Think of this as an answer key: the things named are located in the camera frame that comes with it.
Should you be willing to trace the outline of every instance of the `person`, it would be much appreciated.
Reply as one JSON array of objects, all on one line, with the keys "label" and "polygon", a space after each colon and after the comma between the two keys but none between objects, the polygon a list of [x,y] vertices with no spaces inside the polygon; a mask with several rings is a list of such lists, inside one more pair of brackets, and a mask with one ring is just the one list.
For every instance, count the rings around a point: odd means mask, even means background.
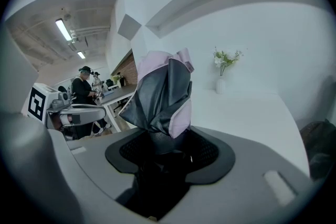
[{"label": "person", "polygon": [[[76,97],[73,100],[73,103],[96,105],[96,103],[93,101],[93,98],[98,97],[101,93],[93,91],[87,81],[90,78],[91,68],[84,66],[80,68],[79,71],[80,75],[77,76],[71,84],[72,94]],[[93,133],[95,135],[102,133],[105,128],[111,127],[111,124],[108,124],[104,119],[99,120],[98,123],[100,127],[98,127],[96,124],[93,125]],[[92,123],[76,126],[78,139],[90,135],[91,127]]]},{"label": "person", "polygon": [[120,86],[121,87],[125,86],[125,77],[122,74],[120,74],[120,72],[118,72],[117,75],[119,75],[119,77],[120,77],[120,79],[119,79]]},{"label": "person", "polygon": [[95,72],[93,74],[93,83],[92,83],[92,87],[94,90],[99,90],[99,92],[103,92],[103,88],[102,88],[102,85],[103,85],[103,82],[100,80],[100,78],[98,78],[100,74],[98,72]]}]

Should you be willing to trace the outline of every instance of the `white vase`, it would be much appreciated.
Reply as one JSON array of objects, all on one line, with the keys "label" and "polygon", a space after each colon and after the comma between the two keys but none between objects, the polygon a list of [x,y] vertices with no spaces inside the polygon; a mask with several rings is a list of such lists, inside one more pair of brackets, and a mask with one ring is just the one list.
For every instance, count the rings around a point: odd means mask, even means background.
[{"label": "white vase", "polygon": [[220,76],[216,82],[216,92],[218,94],[223,94],[224,91],[225,91],[225,80],[222,76]]}]

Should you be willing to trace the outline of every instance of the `white table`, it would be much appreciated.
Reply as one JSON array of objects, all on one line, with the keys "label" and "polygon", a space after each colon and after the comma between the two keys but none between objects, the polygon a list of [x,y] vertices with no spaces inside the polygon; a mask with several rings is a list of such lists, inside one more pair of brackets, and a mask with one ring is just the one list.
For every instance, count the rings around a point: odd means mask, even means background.
[{"label": "white table", "polygon": [[192,89],[194,126],[264,144],[309,176],[309,164],[299,130],[277,94]]},{"label": "white table", "polygon": [[110,90],[110,89],[113,89],[113,88],[116,88],[116,87],[119,87],[118,84],[112,85],[112,86],[108,87],[108,89]]},{"label": "white table", "polygon": [[118,124],[115,121],[115,114],[113,112],[113,109],[110,110],[109,105],[114,104],[122,99],[125,99],[127,97],[130,97],[134,94],[135,89],[137,88],[137,85],[126,85],[121,88],[117,88],[114,90],[113,93],[108,94],[104,97],[101,97],[99,101],[97,101],[97,105],[102,105],[106,109],[106,113],[117,130],[117,132],[121,132]]}]

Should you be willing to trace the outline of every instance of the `fluorescent light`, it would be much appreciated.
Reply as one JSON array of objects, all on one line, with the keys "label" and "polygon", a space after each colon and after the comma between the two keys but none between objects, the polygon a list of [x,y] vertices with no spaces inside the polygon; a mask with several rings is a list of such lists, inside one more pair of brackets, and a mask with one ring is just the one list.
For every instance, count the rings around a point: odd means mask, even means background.
[{"label": "fluorescent light", "polygon": [[80,51],[77,54],[80,56],[80,58],[85,59],[85,56],[84,56],[83,52]]},{"label": "fluorescent light", "polygon": [[64,23],[63,23],[63,20],[62,20],[62,19],[58,19],[58,20],[56,20],[56,25],[57,25],[58,29],[61,31],[61,33],[63,34],[63,36],[65,37],[65,39],[66,39],[67,41],[71,41],[72,38],[70,37],[70,35],[69,35],[67,29],[65,28],[65,25],[64,25]]}]

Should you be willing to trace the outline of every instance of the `black jacket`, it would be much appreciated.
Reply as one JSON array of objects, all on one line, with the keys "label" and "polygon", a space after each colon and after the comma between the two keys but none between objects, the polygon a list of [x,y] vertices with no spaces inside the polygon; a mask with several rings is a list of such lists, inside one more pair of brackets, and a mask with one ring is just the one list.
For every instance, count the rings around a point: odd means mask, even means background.
[{"label": "black jacket", "polygon": [[86,80],[81,81],[80,78],[73,80],[72,93],[76,96],[76,99],[73,101],[75,104],[95,104],[93,97],[88,97],[92,91],[90,84]]}]

